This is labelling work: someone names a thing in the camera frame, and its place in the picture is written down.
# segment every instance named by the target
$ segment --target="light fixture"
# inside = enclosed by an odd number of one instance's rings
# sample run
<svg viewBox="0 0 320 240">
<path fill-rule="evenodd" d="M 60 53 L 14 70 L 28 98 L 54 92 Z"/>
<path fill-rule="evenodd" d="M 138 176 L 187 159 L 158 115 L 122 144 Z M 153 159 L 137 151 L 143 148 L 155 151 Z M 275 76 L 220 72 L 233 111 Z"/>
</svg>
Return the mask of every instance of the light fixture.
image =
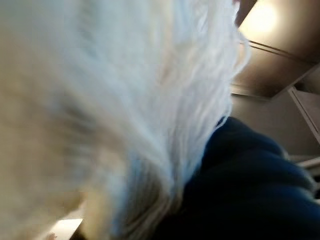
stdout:
<svg viewBox="0 0 320 240">
<path fill-rule="evenodd" d="M 252 35 L 270 33 L 278 22 L 274 6 L 267 1 L 258 1 L 240 26 L 240 31 L 252 38 Z"/>
</svg>

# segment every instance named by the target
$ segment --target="dog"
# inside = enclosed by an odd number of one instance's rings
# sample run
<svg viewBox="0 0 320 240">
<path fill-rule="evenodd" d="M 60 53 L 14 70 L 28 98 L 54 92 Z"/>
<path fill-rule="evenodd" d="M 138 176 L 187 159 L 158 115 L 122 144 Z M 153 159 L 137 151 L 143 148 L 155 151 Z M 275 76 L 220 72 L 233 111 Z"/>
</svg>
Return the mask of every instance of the dog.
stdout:
<svg viewBox="0 0 320 240">
<path fill-rule="evenodd" d="M 238 9 L 0 2 L 0 239 L 33 240 L 82 203 L 87 240 L 148 239 L 230 114 Z"/>
</svg>

